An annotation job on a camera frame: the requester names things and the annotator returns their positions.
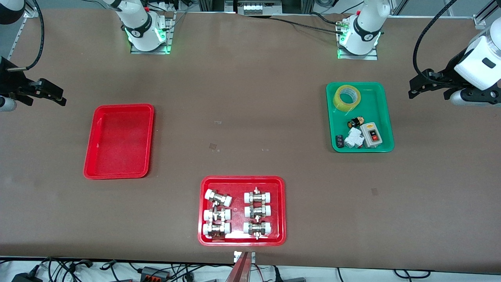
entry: empty red tray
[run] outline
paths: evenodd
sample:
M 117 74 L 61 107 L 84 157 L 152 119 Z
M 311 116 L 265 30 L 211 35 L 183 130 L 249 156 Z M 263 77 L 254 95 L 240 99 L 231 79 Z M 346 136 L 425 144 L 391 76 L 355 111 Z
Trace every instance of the empty red tray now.
M 256 240 L 254 236 L 243 232 L 243 223 L 249 222 L 245 218 L 243 194 L 252 192 L 257 187 L 262 193 L 270 193 L 272 215 L 263 218 L 270 222 L 272 231 Z M 203 211 L 212 207 L 212 203 L 205 199 L 207 189 L 217 190 L 219 194 L 228 194 L 233 197 L 229 209 L 231 210 L 231 233 L 224 239 L 213 240 L 202 232 Z M 198 211 L 198 241 L 204 246 L 280 246 L 286 239 L 285 220 L 285 183 L 278 176 L 207 176 L 200 187 L 200 206 Z
M 88 179 L 140 178 L 148 173 L 154 109 L 150 104 L 96 109 L 85 158 Z

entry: table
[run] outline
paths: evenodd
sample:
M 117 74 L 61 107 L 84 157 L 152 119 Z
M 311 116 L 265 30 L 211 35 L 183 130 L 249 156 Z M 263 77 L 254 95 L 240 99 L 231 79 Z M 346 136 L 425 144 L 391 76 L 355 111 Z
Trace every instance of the table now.
M 238 249 L 262 264 L 501 271 L 499 110 L 453 106 L 441 91 L 407 97 L 430 19 L 388 19 L 378 61 L 338 60 L 332 34 L 239 15 L 188 14 L 167 56 L 128 54 L 112 11 L 44 19 L 44 53 L 27 75 L 55 82 L 68 104 L 37 99 L 1 115 L 1 254 L 230 263 Z M 39 32 L 28 20 L 13 62 L 32 61 Z M 472 20 L 439 20 L 419 66 L 442 69 L 476 33 Z M 334 152 L 331 81 L 382 83 L 394 151 Z M 144 102 L 156 110 L 150 173 L 85 179 L 94 109 Z M 281 176 L 286 242 L 201 246 L 207 175 Z

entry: yellow tape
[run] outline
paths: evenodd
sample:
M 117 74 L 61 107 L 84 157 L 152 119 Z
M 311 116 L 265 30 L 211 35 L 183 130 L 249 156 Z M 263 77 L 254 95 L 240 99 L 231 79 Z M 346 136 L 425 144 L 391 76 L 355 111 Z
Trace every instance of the yellow tape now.
M 343 102 L 343 100 L 341 100 L 341 94 L 347 94 L 348 96 L 351 97 L 353 102 L 351 104 L 347 104 L 347 103 Z M 338 110 L 348 112 L 348 111 L 351 111 L 352 109 L 354 109 L 358 105 L 358 103 L 360 103 L 361 99 L 362 99 L 362 96 L 360 96 L 360 91 L 358 91 L 357 88 L 355 88 L 351 85 L 345 84 L 345 85 L 342 85 L 338 88 L 338 90 L 336 91 L 336 94 L 334 94 L 333 102 L 334 102 L 334 106 Z

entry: electrical component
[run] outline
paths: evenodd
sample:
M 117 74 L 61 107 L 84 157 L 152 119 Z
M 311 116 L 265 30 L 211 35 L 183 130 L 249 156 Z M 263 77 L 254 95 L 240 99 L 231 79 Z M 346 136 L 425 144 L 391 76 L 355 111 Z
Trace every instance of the electrical component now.
M 364 137 L 365 147 L 373 148 L 383 143 L 375 123 L 370 122 L 362 125 L 360 131 L 362 131 L 362 136 Z
M 217 207 L 214 206 L 210 210 L 203 211 L 203 219 L 206 221 L 216 221 L 216 220 L 230 220 L 231 219 L 231 210 L 221 208 L 221 210 L 217 210 Z
M 365 119 L 363 117 L 361 117 L 361 116 L 354 117 L 348 122 L 348 128 L 359 127 L 359 126 L 363 125 L 364 122 L 365 122 Z
M 361 148 L 364 144 L 362 132 L 355 127 L 352 127 L 348 132 L 348 137 L 345 138 L 345 145 L 349 148 Z
M 267 217 L 272 215 L 272 208 L 270 205 L 262 205 L 260 207 L 254 207 L 250 205 L 249 207 L 243 208 L 245 217 L 253 218 L 259 221 L 262 217 Z
M 221 224 L 212 222 L 204 223 L 202 229 L 203 234 L 210 237 L 224 237 L 225 234 L 231 233 L 231 225 L 229 222 Z
M 225 207 L 229 207 L 233 198 L 228 196 L 227 194 L 218 194 L 216 190 L 207 189 L 207 191 L 205 192 L 205 199 L 209 200 L 216 206 L 222 204 Z
M 152 267 L 144 267 L 141 272 L 140 281 L 166 282 L 169 279 L 169 272 Z
M 246 204 L 253 204 L 254 202 L 261 202 L 263 205 L 268 204 L 271 200 L 269 192 L 261 193 L 256 187 L 253 192 L 243 194 L 243 202 Z
M 342 135 L 336 135 L 336 147 L 344 148 L 344 140 Z
M 254 235 L 257 240 L 261 236 L 270 234 L 272 232 L 272 226 L 269 222 L 261 222 L 261 223 L 252 223 L 252 221 L 244 222 L 243 232 L 248 233 L 249 235 Z

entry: black connector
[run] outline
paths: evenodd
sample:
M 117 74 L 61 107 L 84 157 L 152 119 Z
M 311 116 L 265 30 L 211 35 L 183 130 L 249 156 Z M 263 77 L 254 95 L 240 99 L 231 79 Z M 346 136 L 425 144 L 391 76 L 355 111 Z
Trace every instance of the black connector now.
M 14 276 L 12 282 L 43 282 L 40 278 L 31 277 L 28 273 L 19 273 Z
M 273 268 L 275 268 L 275 282 L 284 282 L 280 276 L 279 268 L 276 265 L 273 265 Z
M 184 275 L 184 279 L 186 280 L 186 282 L 194 282 L 195 276 L 193 275 L 193 273 L 188 272 Z

